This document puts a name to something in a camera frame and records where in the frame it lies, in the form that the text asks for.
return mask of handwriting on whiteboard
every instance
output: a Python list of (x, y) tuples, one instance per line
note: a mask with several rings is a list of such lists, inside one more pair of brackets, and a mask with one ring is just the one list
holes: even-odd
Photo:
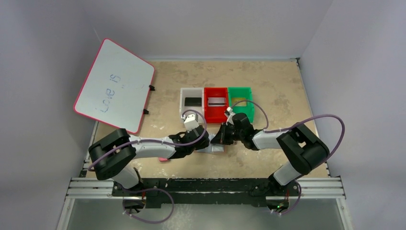
[(110, 104), (112, 103), (115, 94), (114, 89), (117, 90), (117, 87), (119, 87), (118, 83), (120, 81), (121, 77), (114, 74), (110, 75), (109, 82), (111, 83), (111, 85), (104, 91), (104, 95), (101, 101), (102, 104), (100, 105), (100, 107), (96, 107), (96, 109), (100, 110), (100, 112), (106, 113), (107, 111), (109, 111)]

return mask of gray wall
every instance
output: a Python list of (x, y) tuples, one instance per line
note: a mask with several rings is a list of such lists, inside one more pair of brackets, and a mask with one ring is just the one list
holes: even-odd
[(93, 122), (73, 103), (100, 45), (76, 1), (0, 1), (0, 225), (55, 229)]
[[(313, 113), (347, 125), (328, 164), (357, 229), (406, 229), (405, 12), (404, 0), (334, 0), (300, 61)], [(333, 146), (338, 125), (317, 125)]]
[(332, 0), (83, 0), (99, 37), (144, 58), (296, 58)]

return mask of plastic bin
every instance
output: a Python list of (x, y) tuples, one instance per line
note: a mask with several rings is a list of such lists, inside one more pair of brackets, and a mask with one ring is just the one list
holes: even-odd
[[(252, 92), (250, 87), (229, 87), (228, 88), (228, 100), (230, 106), (241, 100), (251, 100)], [(242, 102), (234, 106), (234, 113), (245, 113), (250, 122), (254, 121), (255, 107), (253, 103)]]
[[(186, 106), (185, 99), (187, 97), (191, 98), (201, 98), (201, 106)], [(193, 109), (197, 112), (200, 112), (204, 116), (204, 88), (181, 88), (180, 89), (180, 105), (179, 105), (179, 114), (182, 117), (182, 113), (185, 110)], [(203, 123), (203, 119), (199, 116), (198, 122)]]
[(227, 120), (224, 112), (229, 105), (228, 101), (227, 88), (204, 89), (204, 118), (207, 123), (222, 123)]

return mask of table top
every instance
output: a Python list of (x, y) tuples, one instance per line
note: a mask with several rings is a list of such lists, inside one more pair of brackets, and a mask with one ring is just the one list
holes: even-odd
[[(295, 62), (275, 61), (158, 61), (147, 109), (137, 135), (160, 138), (184, 130), (179, 119), (181, 87), (251, 87), (252, 97), (267, 112), (269, 129), (289, 127), (311, 117), (305, 89)], [(313, 122), (306, 124), (313, 132)], [(265, 126), (265, 117), (256, 108), (254, 128)], [(208, 125), (216, 133), (219, 125)], [(94, 141), (114, 127), (99, 123)], [(157, 158), (130, 162), (141, 177), (250, 178), (268, 177), (281, 167), (287, 158), (280, 149), (252, 151), (241, 143), (226, 146), (224, 153), (194, 152), (182, 159), (159, 162)], [(87, 177), (95, 177), (88, 172)], [(306, 177), (328, 177), (326, 165), (314, 169)]]
[(74, 110), (136, 133), (153, 76), (152, 65), (105, 39), (75, 101)]

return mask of beige table surface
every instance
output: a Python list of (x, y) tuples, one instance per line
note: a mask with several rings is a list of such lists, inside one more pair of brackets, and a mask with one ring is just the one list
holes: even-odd
[[(159, 61), (138, 136), (160, 138), (184, 130), (180, 122), (181, 87), (251, 87), (253, 100), (267, 112), (270, 127), (288, 127), (311, 116), (302, 79), (295, 62), (273, 61)], [(256, 108), (254, 128), (265, 126), (265, 118)], [(307, 123), (315, 131), (314, 123)], [(210, 125), (217, 133), (219, 125)], [(99, 123), (94, 141), (114, 128)], [(268, 177), (287, 161), (277, 149), (251, 151), (239, 143), (227, 146), (224, 153), (197, 153), (183, 159), (159, 162), (157, 158), (131, 161), (142, 177), (248, 178)], [(87, 177), (94, 177), (88, 172)], [(307, 177), (327, 177), (323, 164)]]

